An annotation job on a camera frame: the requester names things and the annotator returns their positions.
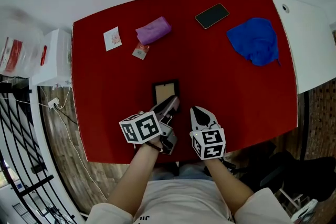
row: white t-shirt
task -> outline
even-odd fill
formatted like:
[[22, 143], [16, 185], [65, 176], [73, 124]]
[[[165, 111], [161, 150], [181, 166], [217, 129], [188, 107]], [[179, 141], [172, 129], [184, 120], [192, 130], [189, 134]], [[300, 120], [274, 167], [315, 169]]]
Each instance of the white t-shirt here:
[[[135, 217], [111, 204], [95, 205], [87, 224], [226, 224], [230, 212], [214, 182], [158, 180], [148, 183]], [[289, 216], [265, 188], [252, 195], [236, 212], [237, 224], [288, 224]]]

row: folded purple towel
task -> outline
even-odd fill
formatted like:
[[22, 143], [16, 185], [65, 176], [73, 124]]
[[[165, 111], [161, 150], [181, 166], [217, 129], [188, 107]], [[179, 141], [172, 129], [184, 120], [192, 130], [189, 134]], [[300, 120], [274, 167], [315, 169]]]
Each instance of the folded purple towel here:
[[172, 30], [172, 26], [164, 17], [160, 17], [151, 23], [136, 29], [138, 40], [142, 45], [152, 43]]

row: forearm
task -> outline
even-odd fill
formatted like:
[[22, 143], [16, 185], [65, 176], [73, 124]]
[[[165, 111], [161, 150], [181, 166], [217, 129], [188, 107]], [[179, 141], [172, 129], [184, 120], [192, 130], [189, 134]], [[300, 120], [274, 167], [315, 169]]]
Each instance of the forearm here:
[[134, 216], [141, 205], [158, 154], [157, 150], [143, 145], [113, 190], [108, 202]]
[[253, 191], [235, 178], [219, 159], [208, 159], [204, 163], [208, 167], [226, 205], [235, 214], [246, 200], [253, 195]]

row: power outlet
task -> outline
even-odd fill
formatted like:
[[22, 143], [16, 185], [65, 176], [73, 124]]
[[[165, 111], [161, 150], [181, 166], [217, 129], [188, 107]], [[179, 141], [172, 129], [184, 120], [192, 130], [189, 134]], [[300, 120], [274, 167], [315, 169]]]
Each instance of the power outlet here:
[[54, 106], [59, 104], [59, 100], [57, 97], [55, 97], [54, 99], [52, 99], [51, 101], [48, 102], [48, 106], [52, 109], [54, 108]]

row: person's left arm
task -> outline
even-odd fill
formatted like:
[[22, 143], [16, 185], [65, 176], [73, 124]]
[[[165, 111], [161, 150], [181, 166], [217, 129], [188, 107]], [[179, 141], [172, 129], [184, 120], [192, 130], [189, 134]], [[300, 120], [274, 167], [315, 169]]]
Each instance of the person's left arm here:
[[[162, 148], [161, 142], [154, 144]], [[108, 198], [108, 203], [134, 216], [141, 205], [158, 154], [156, 149], [142, 145]]]

